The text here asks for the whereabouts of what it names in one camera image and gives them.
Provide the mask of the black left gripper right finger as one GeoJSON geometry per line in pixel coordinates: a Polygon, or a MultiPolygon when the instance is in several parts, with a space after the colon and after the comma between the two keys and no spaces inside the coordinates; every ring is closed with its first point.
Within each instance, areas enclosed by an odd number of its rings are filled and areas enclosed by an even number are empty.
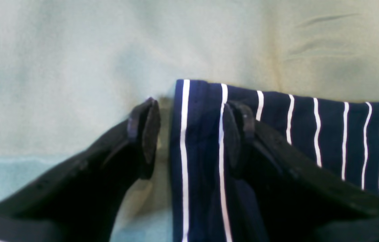
{"type": "Polygon", "coordinates": [[[379,242],[379,197],[317,167],[251,108],[223,110],[229,172],[254,190],[271,242],[379,242]]]}

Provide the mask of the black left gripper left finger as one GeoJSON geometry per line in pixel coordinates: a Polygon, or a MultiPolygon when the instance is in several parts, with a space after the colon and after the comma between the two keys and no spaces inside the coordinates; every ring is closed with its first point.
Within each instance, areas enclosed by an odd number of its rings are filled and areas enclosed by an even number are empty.
{"type": "Polygon", "coordinates": [[[160,131],[148,98],[86,150],[0,201],[0,242],[108,242],[120,206],[150,179],[160,131]]]}

